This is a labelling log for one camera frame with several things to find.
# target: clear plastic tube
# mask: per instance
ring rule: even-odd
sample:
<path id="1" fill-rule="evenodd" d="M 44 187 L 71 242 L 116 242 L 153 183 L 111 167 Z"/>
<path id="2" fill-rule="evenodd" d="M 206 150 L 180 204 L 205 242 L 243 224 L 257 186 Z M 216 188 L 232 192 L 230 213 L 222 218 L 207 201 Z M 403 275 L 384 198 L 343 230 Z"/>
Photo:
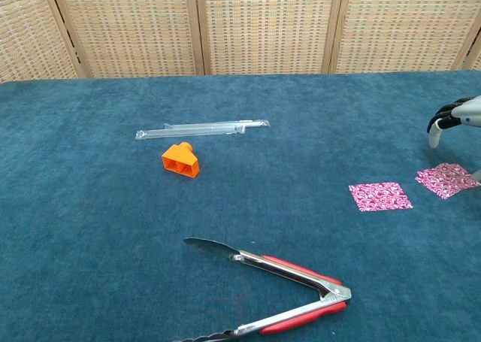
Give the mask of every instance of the clear plastic tube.
<path id="1" fill-rule="evenodd" d="M 245 126 L 197 126 L 195 128 L 175 129 L 151 129 L 138 130 L 135 139 L 169 138 L 169 137 L 195 137 L 196 135 L 221 135 L 221 134 L 243 134 Z"/>
<path id="2" fill-rule="evenodd" d="M 215 123 L 196 123 L 196 124 L 167 124 L 164 123 L 166 129 L 180 129 L 180 128 L 220 128 L 230 126 L 245 126 L 250 128 L 253 126 L 271 126 L 268 120 L 238 120 L 234 122 L 215 122 Z"/>

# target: orange funnel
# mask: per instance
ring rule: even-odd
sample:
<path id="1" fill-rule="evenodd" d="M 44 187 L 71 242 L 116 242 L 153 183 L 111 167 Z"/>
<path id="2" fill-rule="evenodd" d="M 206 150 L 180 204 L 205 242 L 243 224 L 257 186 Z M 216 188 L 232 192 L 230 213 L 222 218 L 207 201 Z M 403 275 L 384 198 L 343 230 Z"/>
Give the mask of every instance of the orange funnel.
<path id="1" fill-rule="evenodd" d="M 164 168 L 174 173 L 195 178 L 198 174 L 198 160 L 192 152 L 192 146 L 183 141 L 179 145 L 174 144 L 162 154 Z"/>

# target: red silicone grip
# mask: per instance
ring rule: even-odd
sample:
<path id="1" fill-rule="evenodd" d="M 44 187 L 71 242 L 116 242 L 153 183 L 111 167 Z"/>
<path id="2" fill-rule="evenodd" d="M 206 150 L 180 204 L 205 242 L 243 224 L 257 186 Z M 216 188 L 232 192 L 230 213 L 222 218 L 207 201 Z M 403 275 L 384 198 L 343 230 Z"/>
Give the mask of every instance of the red silicone grip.
<path id="1" fill-rule="evenodd" d="M 346 302 L 339 302 L 331 306 L 320 308 L 318 310 L 313 310 L 312 312 L 303 314 L 302 316 L 297 316 L 286 321 L 276 323 L 275 325 L 270 325 L 269 327 L 263 328 L 261 329 L 261 334 L 275 334 L 285 332 L 289 329 L 305 325 L 327 314 L 341 312 L 342 310 L 345 310 L 346 307 Z"/>
<path id="2" fill-rule="evenodd" d="M 336 280 L 336 279 L 334 279 L 332 277 L 328 277 L 328 276 L 323 276 L 322 274 L 317 274 L 316 272 L 311 271 L 310 269 L 301 267 L 299 265 L 295 265 L 294 263 L 286 262 L 286 261 L 283 261 L 282 259 L 278 259 L 276 257 L 271 257 L 271 256 L 262 256 L 262 257 L 266 258 L 266 259 L 269 259 L 272 262 L 277 262 L 281 265 L 287 265 L 290 268 L 294 268 L 294 269 L 297 269 L 298 271 L 301 271 L 301 272 L 304 272 L 304 273 L 307 273 L 307 274 L 311 274 L 314 277 L 322 278 L 323 280 L 328 280 L 331 283 L 342 284 L 340 282 L 340 280 Z"/>

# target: pink patterned paper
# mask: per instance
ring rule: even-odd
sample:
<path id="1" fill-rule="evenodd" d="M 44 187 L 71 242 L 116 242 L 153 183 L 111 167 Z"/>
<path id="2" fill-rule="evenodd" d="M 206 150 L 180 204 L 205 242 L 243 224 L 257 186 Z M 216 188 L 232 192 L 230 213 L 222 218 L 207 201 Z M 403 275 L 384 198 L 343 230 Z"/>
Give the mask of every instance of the pink patterned paper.
<path id="1" fill-rule="evenodd" d="M 349 190 L 361 212 L 413 207 L 398 183 L 355 184 Z"/>
<path id="2" fill-rule="evenodd" d="M 417 174 L 415 179 L 442 199 L 448 199 L 463 189 L 481 186 L 459 164 L 443 163 L 436 168 L 418 171 Z"/>

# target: table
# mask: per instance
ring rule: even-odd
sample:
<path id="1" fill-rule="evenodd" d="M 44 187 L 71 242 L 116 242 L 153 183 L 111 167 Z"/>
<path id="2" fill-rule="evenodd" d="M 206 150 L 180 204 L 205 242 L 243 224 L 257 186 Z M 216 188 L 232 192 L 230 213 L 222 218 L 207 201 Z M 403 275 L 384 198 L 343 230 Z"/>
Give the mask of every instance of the table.
<path id="1" fill-rule="evenodd" d="M 414 180 L 481 166 L 476 128 L 430 149 L 478 71 L 38 80 L 0 85 L 0 340 L 171 341 L 315 301 L 289 280 L 199 253 L 208 238 L 339 278 L 339 314 L 249 341 L 481 340 L 481 189 Z M 163 123 L 267 119 L 241 135 L 136 141 Z M 187 140 L 195 179 L 160 156 Z M 361 212 L 355 183 L 412 209 Z"/>

